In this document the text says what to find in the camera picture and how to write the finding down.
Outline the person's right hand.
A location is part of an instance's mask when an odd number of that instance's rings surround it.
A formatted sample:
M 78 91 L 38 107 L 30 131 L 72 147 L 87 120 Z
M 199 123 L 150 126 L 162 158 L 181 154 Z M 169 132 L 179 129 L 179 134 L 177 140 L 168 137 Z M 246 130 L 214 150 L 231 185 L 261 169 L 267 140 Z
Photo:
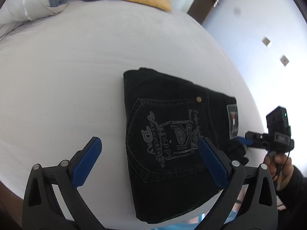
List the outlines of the person's right hand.
M 267 154 L 263 163 L 268 166 L 272 180 L 277 182 L 277 190 L 283 190 L 294 173 L 291 158 L 285 154 L 276 154 L 275 156 Z

